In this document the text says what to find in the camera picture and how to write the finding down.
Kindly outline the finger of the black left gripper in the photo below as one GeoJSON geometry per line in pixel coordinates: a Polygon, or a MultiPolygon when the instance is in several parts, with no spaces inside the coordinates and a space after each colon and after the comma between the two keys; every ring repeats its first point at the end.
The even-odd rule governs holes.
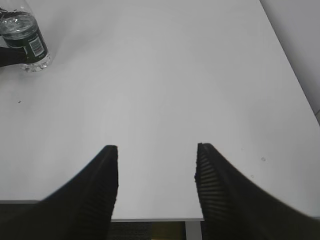
{"type": "Polygon", "coordinates": [[[0,47],[0,67],[27,63],[28,58],[23,48],[0,47]]]}

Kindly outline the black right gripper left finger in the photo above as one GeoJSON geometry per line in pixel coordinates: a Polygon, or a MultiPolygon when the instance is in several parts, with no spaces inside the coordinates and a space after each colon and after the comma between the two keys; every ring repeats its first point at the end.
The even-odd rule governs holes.
{"type": "Polygon", "coordinates": [[[0,224],[2,240],[105,240],[118,193],[118,148],[106,145],[75,177],[0,224]]]}

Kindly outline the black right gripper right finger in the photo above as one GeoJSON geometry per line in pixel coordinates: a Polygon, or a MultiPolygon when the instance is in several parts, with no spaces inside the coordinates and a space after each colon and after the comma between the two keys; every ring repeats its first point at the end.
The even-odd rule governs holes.
{"type": "Polygon", "coordinates": [[[199,143],[195,183],[210,240],[318,240],[320,221],[273,197],[210,143],[199,143]]]}

